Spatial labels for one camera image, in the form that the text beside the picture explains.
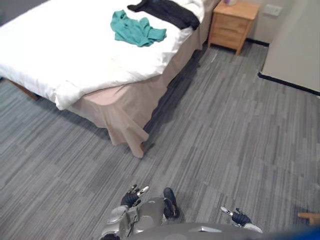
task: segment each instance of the striped carpet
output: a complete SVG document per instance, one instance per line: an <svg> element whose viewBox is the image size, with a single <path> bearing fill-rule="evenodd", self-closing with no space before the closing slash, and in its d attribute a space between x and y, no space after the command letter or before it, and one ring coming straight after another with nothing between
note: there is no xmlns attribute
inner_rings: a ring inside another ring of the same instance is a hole
<svg viewBox="0 0 320 240"><path fill-rule="evenodd" d="M196 51L145 129L143 159L105 129L0 81L0 238L98 239L134 183L176 192L176 222L230 224L240 207L265 232L320 211L320 100L257 77L267 48Z"/></svg>

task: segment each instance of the white duvet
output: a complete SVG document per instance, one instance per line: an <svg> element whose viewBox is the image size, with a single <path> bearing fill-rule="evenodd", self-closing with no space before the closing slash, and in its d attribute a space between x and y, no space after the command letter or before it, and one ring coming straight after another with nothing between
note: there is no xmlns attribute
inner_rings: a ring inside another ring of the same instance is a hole
<svg viewBox="0 0 320 240"><path fill-rule="evenodd" d="M141 0L50 0L0 28L0 76L66 109L99 89L143 81L162 74L193 32L127 5ZM204 17L202 0L175 0ZM167 37L148 47L115 40L114 11L149 19Z"/></svg>

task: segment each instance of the green cloth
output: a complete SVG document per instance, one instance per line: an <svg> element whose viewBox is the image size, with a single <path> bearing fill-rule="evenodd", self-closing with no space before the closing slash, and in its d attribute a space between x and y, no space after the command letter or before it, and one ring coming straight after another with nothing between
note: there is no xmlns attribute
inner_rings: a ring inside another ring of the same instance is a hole
<svg viewBox="0 0 320 240"><path fill-rule="evenodd" d="M167 29L153 28L146 17L139 21L130 19L124 10L113 13L110 26L115 32L115 40L135 44L138 47L150 46L155 41L161 42L165 39L167 31Z"/></svg>

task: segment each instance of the wooden nightstand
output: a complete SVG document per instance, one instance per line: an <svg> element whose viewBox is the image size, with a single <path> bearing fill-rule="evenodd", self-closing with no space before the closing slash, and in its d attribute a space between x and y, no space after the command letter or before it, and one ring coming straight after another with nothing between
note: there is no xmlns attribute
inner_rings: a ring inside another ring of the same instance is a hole
<svg viewBox="0 0 320 240"><path fill-rule="evenodd" d="M259 5L237 0L228 6L222 0L213 10L209 47L211 44L235 49L238 55L258 13Z"/></svg>

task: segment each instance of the wall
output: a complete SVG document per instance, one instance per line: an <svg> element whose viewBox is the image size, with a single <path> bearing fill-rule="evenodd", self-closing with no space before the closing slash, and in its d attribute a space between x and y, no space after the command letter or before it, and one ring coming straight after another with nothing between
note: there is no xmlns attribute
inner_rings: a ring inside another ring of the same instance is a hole
<svg viewBox="0 0 320 240"><path fill-rule="evenodd" d="M294 0L246 0L260 5L258 16L248 34L248 38L271 43L281 23L290 12ZM271 16L263 13L265 5L272 4L282 7L279 16Z"/></svg>
<svg viewBox="0 0 320 240"><path fill-rule="evenodd" d="M294 0L262 73L320 92L320 1Z"/></svg>
<svg viewBox="0 0 320 240"><path fill-rule="evenodd" d="M6 23L47 0L0 0L2 23Z"/></svg>

